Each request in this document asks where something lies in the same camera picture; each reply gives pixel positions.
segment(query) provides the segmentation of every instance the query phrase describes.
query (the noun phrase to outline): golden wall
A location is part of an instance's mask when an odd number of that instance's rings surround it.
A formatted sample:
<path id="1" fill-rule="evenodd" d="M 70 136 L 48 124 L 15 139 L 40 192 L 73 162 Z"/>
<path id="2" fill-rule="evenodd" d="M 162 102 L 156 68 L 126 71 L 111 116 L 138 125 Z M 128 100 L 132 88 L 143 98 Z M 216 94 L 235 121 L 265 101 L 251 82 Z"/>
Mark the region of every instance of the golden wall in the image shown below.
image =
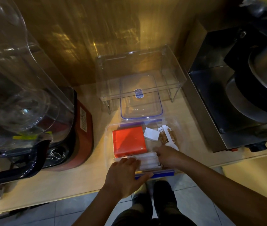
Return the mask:
<path id="1" fill-rule="evenodd" d="M 95 82 L 94 60 L 169 44 L 178 54 L 197 14 L 228 0 L 14 0 L 28 30 L 72 86 Z"/>

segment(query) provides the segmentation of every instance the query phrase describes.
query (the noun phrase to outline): blender handle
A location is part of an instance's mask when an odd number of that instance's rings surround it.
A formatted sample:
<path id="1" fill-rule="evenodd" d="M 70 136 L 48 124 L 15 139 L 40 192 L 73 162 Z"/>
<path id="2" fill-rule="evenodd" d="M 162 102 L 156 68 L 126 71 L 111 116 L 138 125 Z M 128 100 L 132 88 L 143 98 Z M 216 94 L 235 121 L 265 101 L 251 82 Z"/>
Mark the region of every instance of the blender handle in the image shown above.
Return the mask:
<path id="1" fill-rule="evenodd" d="M 0 172 L 0 184 L 29 178 L 36 175 L 43 167 L 47 158 L 47 150 L 51 140 L 43 140 L 33 146 L 30 155 L 31 161 L 24 167 Z"/>

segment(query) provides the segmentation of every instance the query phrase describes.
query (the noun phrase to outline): black shoe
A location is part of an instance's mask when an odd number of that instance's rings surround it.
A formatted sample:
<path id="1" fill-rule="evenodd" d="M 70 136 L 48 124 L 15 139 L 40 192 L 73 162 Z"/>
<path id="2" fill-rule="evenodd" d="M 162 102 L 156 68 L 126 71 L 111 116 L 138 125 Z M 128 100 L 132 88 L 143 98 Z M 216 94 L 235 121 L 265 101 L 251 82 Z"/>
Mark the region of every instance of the black shoe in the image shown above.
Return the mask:
<path id="1" fill-rule="evenodd" d="M 158 216 L 167 206 L 178 210 L 174 192 L 167 181 L 160 180 L 154 184 L 153 202 Z"/>
<path id="2" fill-rule="evenodd" d="M 153 209 L 149 193 L 136 193 L 133 197 L 132 203 L 133 205 L 137 203 L 141 204 L 143 206 L 145 214 L 149 217 L 149 219 L 152 218 Z"/>

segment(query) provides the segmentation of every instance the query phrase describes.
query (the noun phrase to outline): red box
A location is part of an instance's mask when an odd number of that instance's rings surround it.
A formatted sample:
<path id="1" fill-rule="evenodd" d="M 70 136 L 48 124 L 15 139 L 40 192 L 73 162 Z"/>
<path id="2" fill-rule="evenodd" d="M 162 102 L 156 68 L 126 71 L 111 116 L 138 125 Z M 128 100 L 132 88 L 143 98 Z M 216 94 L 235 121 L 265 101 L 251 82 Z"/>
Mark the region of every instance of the red box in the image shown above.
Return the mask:
<path id="1" fill-rule="evenodd" d="M 142 126 L 113 131 L 116 158 L 147 152 Z"/>

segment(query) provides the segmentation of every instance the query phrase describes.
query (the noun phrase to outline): person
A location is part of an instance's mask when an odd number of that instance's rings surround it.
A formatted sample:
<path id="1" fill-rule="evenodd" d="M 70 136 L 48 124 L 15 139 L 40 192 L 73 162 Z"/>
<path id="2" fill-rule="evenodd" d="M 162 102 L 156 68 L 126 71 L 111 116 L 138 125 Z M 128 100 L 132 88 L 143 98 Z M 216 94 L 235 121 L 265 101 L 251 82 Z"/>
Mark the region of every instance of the person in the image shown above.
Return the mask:
<path id="1" fill-rule="evenodd" d="M 176 168 L 189 175 L 199 188 L 236 225 L 267 225 L 267 198 L 219 174 L 189 156 L 167 146 L 157 149 L 158 159 L 168 168 Z M 73 226 L 103 226 L 116 204 L 138 190 L 152 173 L 135 180 L 140 162 L 122 159 L 111 165 L 105 183 L 90 206 Z M 176 198 L 168 182 L 157 181 L 153 200 L 158 219 L 152 218 L 152 203 L 146 192 L 137 192 L 133 205 L 119 214 L 113 226 L 121 225 L 195 225 L 177 208 Z"/>

